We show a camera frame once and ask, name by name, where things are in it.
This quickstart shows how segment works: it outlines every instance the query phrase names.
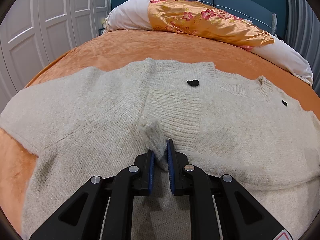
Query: ribbed collar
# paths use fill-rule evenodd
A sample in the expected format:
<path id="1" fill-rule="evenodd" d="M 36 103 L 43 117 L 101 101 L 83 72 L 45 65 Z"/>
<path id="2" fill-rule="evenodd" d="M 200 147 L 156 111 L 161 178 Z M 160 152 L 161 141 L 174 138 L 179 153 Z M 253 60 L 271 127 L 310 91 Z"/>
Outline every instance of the ribbed collar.
<path id="1" fill-rule="evenodd" d="M 266 101 L 274 88 L 274 84 L 264 76 L 251 80 L 238 74 L 220 71 L 213 62 L 204 62 L 203 70 L 214 85 L 237 96 Z"/>

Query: sweater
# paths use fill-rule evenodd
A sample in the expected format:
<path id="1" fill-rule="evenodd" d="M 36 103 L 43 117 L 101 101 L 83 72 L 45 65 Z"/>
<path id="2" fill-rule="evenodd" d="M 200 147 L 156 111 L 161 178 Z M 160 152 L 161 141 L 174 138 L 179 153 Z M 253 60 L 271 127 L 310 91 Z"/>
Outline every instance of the sweater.
<path id="1" fill-rule="evenodd" d="M 194 79 L 199 85 L 188 85 Z M 88 67 L 21 90 L 0 127 L 39 156 L 23 209 L 25 239 L 91 176 L 114 176 L 148 149 L 164 171 L 156 169 L 158 195 L 135 198 L 132 239 L 160 238 L 173 222 L 168 234 L 183 228 L 188 239 L 188 201 L 161 191 L 169 184 L 168 138 L 207 174 L 231 174 L 252 191 L 290 190 L 320 174 L 314 113 L 265 77 L 249 80 L 213 63 L 147 58 L 111 72 Z"/>

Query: blue gripper pad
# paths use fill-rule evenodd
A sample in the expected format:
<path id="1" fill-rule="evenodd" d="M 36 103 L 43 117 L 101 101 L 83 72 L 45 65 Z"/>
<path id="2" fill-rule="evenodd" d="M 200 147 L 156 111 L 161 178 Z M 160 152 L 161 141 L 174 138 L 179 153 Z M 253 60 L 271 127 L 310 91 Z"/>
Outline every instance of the blue gripper pad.
<path id="1" fill-rule="evenodd" d="M 168 157 L 168 171 L 169 171 L 169 181 L 170 181 L 170 189 L 172 195 L 175 192 L 175 184 L 174 184 L 174 168 L 173 168 L 173 161 L 172 161 L 172 152 L 170 148 L 169 141 L 167 141 L 167 157 Z"/>
<path id="2" fill-rule="evenodd" d="M 155 168 L 155 154 L 154 152 L 151 153 L 151 160 L 150 160 L 150 169 L 149 169 L 149 194 L 152 192 L 153 188 L 153 173 L 154 173 L 154 168 Z"/>

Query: white wardrobe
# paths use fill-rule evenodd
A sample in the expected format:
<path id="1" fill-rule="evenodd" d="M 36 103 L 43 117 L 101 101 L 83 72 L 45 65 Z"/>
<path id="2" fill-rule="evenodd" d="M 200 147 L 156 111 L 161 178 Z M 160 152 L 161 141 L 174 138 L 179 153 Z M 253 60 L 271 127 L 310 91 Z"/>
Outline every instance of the white wardrobe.
<path id="1" fill-rule="evenodd" d="M 99 36 L 110 0 L 16 0 L 0 25 L 0 112 L 45 66 Z"/>

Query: orange bedspread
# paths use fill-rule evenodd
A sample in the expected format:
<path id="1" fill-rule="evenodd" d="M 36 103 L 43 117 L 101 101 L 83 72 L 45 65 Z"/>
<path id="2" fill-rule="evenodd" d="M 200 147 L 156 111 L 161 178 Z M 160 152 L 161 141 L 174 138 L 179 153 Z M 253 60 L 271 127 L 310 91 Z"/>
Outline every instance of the orange bedspread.
<path id="1" fill-rule="evenodd" d="M 147 57 L 187 63 L 213 61 L 217 69 L 249 79 L 263 75 L 320 119 L 320 99 L 302 80 L 241 48 L 187 34 L 155 31 L 106 33 L 61 56 L 28 86 L 70 75 L 88 66 L 110 71 Z M 0 206 L 18 233 L 21 231 L 25 191 L 36 159 L 0 129 Z"/>

